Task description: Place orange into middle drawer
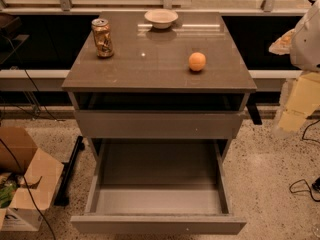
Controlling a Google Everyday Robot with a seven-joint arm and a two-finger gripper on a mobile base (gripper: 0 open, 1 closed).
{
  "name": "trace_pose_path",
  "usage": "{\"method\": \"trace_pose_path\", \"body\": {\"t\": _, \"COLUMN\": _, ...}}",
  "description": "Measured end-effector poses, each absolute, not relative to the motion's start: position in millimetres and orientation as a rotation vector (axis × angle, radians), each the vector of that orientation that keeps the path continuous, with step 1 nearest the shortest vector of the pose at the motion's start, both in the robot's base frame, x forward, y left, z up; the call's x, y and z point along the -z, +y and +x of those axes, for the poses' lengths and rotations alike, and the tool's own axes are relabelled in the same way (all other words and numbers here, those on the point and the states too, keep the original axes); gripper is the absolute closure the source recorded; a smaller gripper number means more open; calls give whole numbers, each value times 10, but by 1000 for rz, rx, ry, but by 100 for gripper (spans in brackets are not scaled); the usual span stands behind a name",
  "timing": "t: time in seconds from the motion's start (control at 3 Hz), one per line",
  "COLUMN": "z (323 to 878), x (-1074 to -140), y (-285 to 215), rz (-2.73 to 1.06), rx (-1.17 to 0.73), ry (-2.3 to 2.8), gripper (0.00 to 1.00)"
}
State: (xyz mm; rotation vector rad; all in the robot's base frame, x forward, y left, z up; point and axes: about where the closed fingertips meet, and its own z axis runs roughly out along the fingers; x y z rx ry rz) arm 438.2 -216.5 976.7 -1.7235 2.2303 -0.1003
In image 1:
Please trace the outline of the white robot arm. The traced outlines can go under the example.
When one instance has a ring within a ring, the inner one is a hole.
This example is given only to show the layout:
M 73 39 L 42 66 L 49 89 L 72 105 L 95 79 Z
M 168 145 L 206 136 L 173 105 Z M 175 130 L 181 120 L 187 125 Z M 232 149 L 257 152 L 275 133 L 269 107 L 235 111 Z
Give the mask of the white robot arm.
M 295 80 L 287 80 L 281 90 L 280 108 L 274 118 L 273 133 L 280 138 L 297 132 L 320 107 L 320 1 L 296 26 L 269 47 L 276 55 L 290 55 L 293 66 L 302 70 Z

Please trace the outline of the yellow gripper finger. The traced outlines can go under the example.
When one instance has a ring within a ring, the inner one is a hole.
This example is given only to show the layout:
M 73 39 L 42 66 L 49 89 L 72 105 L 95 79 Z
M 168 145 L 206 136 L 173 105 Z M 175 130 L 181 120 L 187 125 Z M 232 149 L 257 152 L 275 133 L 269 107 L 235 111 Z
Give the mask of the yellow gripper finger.
M 291 29 L 279 37 L 269 47 L 269 52 L 276 55 L 286 55 L 290 53 L 292 46 L 292 38 L 295 34 L 295 30 Z
M 287 80 L 279 102 L 272 133 L 286 138 L 296 133 L 320 107 L 320 74 L 303 72 L 297 79 Z

